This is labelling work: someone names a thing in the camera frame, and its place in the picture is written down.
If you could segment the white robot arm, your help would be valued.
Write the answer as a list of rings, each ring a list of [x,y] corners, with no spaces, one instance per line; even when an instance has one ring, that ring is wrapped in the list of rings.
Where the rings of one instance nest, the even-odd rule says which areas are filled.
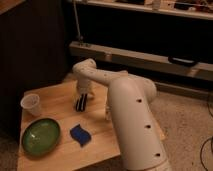
[[[97,69],[93,59],[75,64],[73,73],[77,78],[77,111],[85,110],[92,81],[108,88],[107,107],[127,171],[172,171],[149,108],[156,97],[152,80],[127,71]]]

